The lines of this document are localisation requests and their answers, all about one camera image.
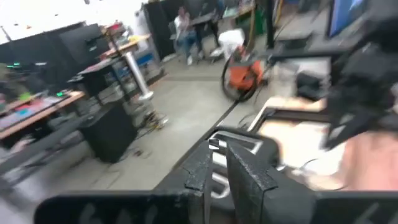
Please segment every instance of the chair backrest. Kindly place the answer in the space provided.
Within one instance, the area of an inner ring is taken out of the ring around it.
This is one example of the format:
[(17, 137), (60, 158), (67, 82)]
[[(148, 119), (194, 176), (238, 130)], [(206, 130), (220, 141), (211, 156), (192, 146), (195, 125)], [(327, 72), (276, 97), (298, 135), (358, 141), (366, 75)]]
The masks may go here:
[(175, 28), (174, 21), (172, 21), (172, 22), (169, 23), (169, 29), (170, 29), (170, 32), (171, 32), (172, 34), (176, 34), (176, 33), (177, 33), (177, 28)]

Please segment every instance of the computer monitor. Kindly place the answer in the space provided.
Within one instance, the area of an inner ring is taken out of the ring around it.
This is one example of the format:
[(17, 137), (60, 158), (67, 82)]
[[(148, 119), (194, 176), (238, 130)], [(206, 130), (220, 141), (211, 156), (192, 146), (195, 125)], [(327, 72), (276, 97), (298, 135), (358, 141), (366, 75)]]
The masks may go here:
[(333, 38), (361, 17), (368, 0), (333, 0), (331, 1), (326, 37)]
[(109, 50), (105, 38), (98, 38), (102, 35), (98, 24), (79, 27), (60, 34), (61, 41), (71, 54), (80, 70), (99, 62), (99, 56)]

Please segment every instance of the concrete floor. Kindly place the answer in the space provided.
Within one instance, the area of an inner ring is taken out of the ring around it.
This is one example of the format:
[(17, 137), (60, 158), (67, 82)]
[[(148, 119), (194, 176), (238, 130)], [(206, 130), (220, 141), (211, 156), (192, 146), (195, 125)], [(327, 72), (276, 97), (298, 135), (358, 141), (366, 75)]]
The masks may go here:
[[(311, 16), (296, 19), (281, 36), (308, 27), (309, 18)], [(321, 22), (312, 25), (313, 30), (324, 29), (324, 26)], [(264, 37), (259, 38), (257, 47), (262, 49), (264, 43)], [(206, 41), (206, 49), (210, 50), (213, 46), (212, 39)], [(0, 200), (2, 223), (32, 223), (34, 208), (40, 201), (69, 190), (153, 189), (233, 104), (220, 88), (223, 63), (210, 65), (202, 62), (186, 66), (178, 60), (167, 62), (168, 75), (153, 87), (155, 97), (152, 102), (170, 121), (163, 130), (133, 143), (134, 147), (144, 151), (142, 156), (130, 153), (125, 160), (109, 166), (92, 159), (88, 145), (83, 142), (19, 184), (17, 192), (9, 196), (13, 197), (14, 204)], [(243, 116), (252, 113), (253, 116), (247, 119), (247, 122), (250, 121), (269, 96), (278, 94), (278, 89), (269, 88), (259, 95), (256, 102), (251, 99), (238, 105), (222, 125), (236, 127)]]

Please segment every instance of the white wall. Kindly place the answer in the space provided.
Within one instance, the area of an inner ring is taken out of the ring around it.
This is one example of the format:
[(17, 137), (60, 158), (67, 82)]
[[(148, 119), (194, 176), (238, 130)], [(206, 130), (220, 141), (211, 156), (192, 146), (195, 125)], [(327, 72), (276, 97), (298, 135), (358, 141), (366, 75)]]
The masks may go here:
[(16, 40), (80, 21), (108, 25), (117, 19), (131, 26), (135, 34), (146, 34), (142, 17), (135, 16), (143, 2), (147, 0), (91, 0), (90, 5), (84, 0), (0, 0), (0, 26)]

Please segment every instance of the orange vacuum cleaner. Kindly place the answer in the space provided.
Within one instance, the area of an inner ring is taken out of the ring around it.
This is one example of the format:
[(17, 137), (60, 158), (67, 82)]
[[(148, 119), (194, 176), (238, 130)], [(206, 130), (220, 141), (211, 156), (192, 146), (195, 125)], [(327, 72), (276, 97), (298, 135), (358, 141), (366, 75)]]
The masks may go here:
[(240, 62), (248, 57), (243, 47), (237, 48), (226, 62), (222, 74), (222, 89), (224, 94), (238, 102), (249, 100), (256, 92), (262, 80), (263, 69), (261, 61), (257, 60), (250, 66), (229, 67), (229, 64)]

